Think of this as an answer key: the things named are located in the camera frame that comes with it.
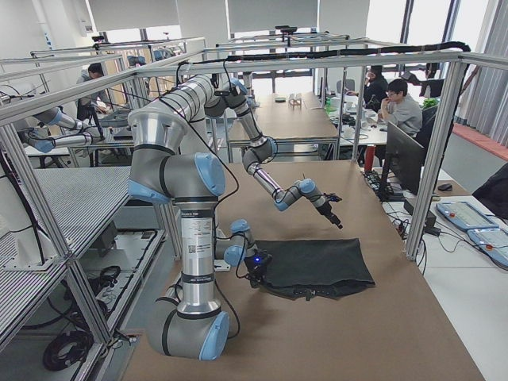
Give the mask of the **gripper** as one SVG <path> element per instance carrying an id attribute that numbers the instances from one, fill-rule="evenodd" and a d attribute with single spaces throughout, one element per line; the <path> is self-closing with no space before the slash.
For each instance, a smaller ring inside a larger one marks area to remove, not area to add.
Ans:
<path id="1" fill-rule="evenodd" d="M 324 201 L 320 206 L 317 206 L 316 209 L 320 213 L 320 215 L 326 217 L 329 221 L 331 221 L 339 229 L 343 228 L 341 220 L 337 216 L 335 216 L 335 214 L 332 211 L 332 207 L 328 201 Z"/>
<path id="2" fill-rule="evenodd" d="M 262 283 L 258 280 L 264 280 L 267 272 L 267 263 L 249 263 L 246 264 L 248 269 L 248 279 L 251 287 L 261 287 Z"/>

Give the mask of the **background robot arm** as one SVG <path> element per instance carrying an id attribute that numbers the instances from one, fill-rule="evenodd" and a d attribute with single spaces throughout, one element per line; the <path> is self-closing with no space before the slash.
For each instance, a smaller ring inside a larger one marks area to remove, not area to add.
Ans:
<path id="1" fill-rule="evenodd" d="M 15 128 L 22 143 L 34 147 L 37 151 L 49 153 L 60 147 L 85 147 L 104 139 L 102 128 L 90 125 L 64 113 L 59 107 L 33 115 L 42 126 L 29 126 L 26 120 L 18 121 Z M 44 133 L 43 128 L 58 126 L 60 134 Z"/>

